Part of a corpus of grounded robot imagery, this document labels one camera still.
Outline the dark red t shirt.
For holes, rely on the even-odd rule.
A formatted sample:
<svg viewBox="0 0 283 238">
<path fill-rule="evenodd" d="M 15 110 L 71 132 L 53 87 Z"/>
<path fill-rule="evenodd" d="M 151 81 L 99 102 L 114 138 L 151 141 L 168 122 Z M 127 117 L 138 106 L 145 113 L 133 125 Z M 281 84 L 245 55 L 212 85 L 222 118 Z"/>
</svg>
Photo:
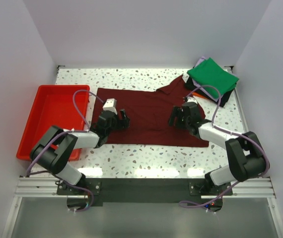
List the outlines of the dark red t shirt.
<svg viewBox="0 0 283 238">
<path fill-rule="evenodd" d="M 117 108 L 124 109 L 130 119 L 127 129 L 110 133 L 108 144 L 145 144 L 206 148 L 209 142 L 191 136 L 186 129 L 168 125 L 174 106 L 180 106 L 190 91 L 182 76 L 154 92 L 99 88 L 103 100 L 114 98 Z"/>
</svg>

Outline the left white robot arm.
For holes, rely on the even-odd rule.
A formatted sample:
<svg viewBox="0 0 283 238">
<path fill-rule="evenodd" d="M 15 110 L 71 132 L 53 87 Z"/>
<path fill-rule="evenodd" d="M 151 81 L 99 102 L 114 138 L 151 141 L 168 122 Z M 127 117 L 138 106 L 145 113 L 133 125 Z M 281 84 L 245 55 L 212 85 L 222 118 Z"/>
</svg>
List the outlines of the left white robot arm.
<svg viewBox="0 0 283 238">
<path fill-rule="evenodd" d="M 100 148 L 112 131 L 126 129 L 129 125 L 130 119 L 124 109 L 119 114 L 102 111 L 97 122 L 88 130 L 63 130 L 53 125 L 31 150 L 32 164 L 27 174 L 31 175 L 31 168 L 38 164 L 67 183 L 82 187 L 84 175 L 69 163 L 73 150 Z"/>
</svg>

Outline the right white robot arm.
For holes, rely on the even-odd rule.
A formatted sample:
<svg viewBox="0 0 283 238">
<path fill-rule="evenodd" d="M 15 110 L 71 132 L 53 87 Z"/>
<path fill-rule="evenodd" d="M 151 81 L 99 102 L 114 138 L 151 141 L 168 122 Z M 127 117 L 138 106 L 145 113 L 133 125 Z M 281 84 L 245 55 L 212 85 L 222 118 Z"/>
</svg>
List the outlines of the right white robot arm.
<svg viewBox="0 0 283 238">
<path fill-rule="evenodd" d="M 174 106 L 168 124 L 188 132 L 201 140 L 211 142 L 225 149 L 228 165 L 205 174 L 203 188 L 210 190 L 227 183 L 244 182 L 267 173 L 269 160 L 257 135 L 232 132 L 201 117 L 196 101 Z"/>
</svg>

